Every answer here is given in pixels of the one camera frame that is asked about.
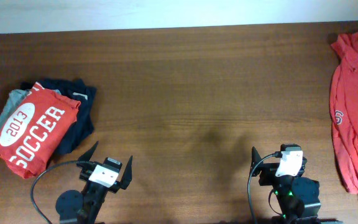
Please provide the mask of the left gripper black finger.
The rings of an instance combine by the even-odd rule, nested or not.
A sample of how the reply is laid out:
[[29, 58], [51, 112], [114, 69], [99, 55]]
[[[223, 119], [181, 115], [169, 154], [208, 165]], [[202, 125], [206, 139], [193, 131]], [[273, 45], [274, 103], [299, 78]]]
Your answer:
[[125, 171], [120, 181], [120, 188], [123, 190], [126, 190], [132, 181], [132, 161], [133, 161], [133, 156], [129, 158]]
[[78, 158], [78, 161], [80, 161], [80, 162], [88, 162], [88, 161], [90, 161], [90, 159], [92, 158], [92, 156], [93, 156], [98, 144], [99, 144], [99, 141], [96, 141], [95, 144], [89, 150], [87, 150], [84, 154], [82, 154]]

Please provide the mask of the orange McKinney Boyd soccer t-shirt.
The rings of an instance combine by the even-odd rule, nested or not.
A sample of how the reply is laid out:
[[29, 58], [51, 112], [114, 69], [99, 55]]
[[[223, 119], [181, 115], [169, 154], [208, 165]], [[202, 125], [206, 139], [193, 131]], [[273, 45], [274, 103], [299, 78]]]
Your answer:
[[340, 58], [329, 97], [333, 148], [345, 188], [358, 195], [358, 32], [338, 35], [331, 47]]

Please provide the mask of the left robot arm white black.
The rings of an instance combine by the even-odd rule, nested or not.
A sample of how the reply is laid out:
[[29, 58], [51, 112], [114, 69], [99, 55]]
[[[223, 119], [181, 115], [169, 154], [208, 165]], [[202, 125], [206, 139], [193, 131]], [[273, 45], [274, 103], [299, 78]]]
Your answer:
[[94, 223], [108, 193], [128, 188], [132, 181], [130, 157], [121, 180], [118, 180], [122, 163], [110, 157], [100, 163], [92, 161], [98, 143], [78, 158], [80, 180], [85, 181], [83, 190], [67, 190], [57, 198], [55, 209], [60, 223]]

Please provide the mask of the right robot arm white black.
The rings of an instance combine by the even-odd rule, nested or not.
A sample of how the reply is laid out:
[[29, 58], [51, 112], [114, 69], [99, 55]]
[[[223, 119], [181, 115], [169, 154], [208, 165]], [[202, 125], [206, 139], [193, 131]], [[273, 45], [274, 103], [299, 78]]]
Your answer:
[[251, 182], [259, 177], [260, 186], [271, 186], [268, 200], [274, 195], [280, 211], [270, 219], [277, 224], [338, 224], [336, 219], [320, 219], [320, 184], [317, 180], [303, 177], [307, 159], [297, 144], [282, 144], [279, 151], [261, 157], [258, 150], [251, 150], [251, 165], [247, 180], [247, 198], [252, 221], [257, 217], [252, 204]]

